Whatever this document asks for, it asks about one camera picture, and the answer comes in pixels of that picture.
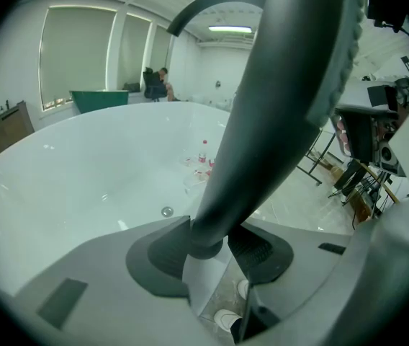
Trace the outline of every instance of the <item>bathtub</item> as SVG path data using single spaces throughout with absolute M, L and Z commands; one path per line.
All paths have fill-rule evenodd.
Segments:
M 195 216 L 191 168 L 217 153 L 229 113 L 188 102 L 127 105 L 44 128 L 0 154 L 0 291 L 11 296 L 85 241 Z

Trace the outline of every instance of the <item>ceiling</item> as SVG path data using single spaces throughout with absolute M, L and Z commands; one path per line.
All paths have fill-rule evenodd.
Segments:
M 123 0 L 146 9 L 167 20 L 172 20 L 193 0 Z M 210 25 L 242 25 L 257 31 L 262 10 L 242 3 L 219 4 L 204 10 L 187 26 L 186 30 L 200 41 L 201 46 L 221 45 L 251 49 L 253 35 L 211 32 Z M 402 32 L 395 34 L 391 29 L 376 28 L 373 22 L 364 19 L 363 34 L 359 41 L 359 52 L 354 61 L 352 75 L 363 76 L 379 69 L 396 53 L 409 57 L 409 38 Z

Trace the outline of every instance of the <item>bathtub drain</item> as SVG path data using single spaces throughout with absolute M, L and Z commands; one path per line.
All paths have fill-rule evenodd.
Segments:
M 163 209 L 161 209 L 161 215 L 165 218 L 169 218 L 174 214 L 174 210 L 171 206 L 165 206 Z

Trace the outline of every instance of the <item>white wall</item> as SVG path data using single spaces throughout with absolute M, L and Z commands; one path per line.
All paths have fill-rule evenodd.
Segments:
M 150 22 L 147 20 L 126 16 L 120 46 L 117 89 L 122 89 L 125 83 L 140 82 L 149 27 Z
M 166 31 L 166 28 L 157 25 L 149 65 L 154 71 L 159 71 L 166 65 L 170 42 L 171 35 Z
M 122 2 L 114 0 L 29 0 L 22 2 L 11 11 L 0 27 L 0 106 L 4 106 L 7 99 L 11 106 L 25 100 L 35 131 L 78 114 L 78 110 L 73 104 L 47 112 L 42 111 L 39 88 L 41 35 L 48 7 L 58 5 L 100 6 L 116 10 L 123 8 Z M 133 6 L 129 6 L 127 12 L 161 23 L 164 26 L 168 25 L 166 20 Z M 118 58 L 120 47 L 113 48 L 113 50 L 116 50 L 114 55 Z M 196 58 L 197 51 L 199 48 L 192 36 L 183 32 L 177 40 L 171 59 L 172 63 L 175 63 L 171 65 L 179 73 L 175 74 L 173 70 L 170 71 L 174 80 L 173 85 L 175 88 L 181 89 L 180 95 L 187 96 L 187 91 L 190 90 L 188 82 L 194 81 L 192 66 L 195 60 L 184 60 L 184 53 L 193 53 L 194 58 Z M 108 62 L 113 63 L 114 68 L 107 67 L 107 73 L 112 74 L 114 78 L 110 81 L 116 84 L 118 61 Z M 181 68 L 181 63 L 188 63 L 187 71 Z M 135 97 L 134 102 L 142 101 L 136 95 L 133 97 Z
M 190 100 L 198 90 L 202 64 L 202 49 L 197 45 L 197 39 L 182 32 L 175 39 L 171 65 L 168 68 L 167 81 L 171 82 L 176 98 Z
M 248 62 L 249 50 L 202 48 L 198 92 L 213 102 L 232 99 Z
M 74 6 L 48 10 L 40 54 L 43 104 L 68 99 L 69 90 L 105 89 L 115 14 L 113 10 Z

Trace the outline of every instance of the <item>fluorescent light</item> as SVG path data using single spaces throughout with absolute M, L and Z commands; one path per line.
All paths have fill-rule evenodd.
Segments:
M 252 33 L 251 27 L 239 27 L 239 26 L 210 26 L 210 31 L 213 32 L 242 32 Z

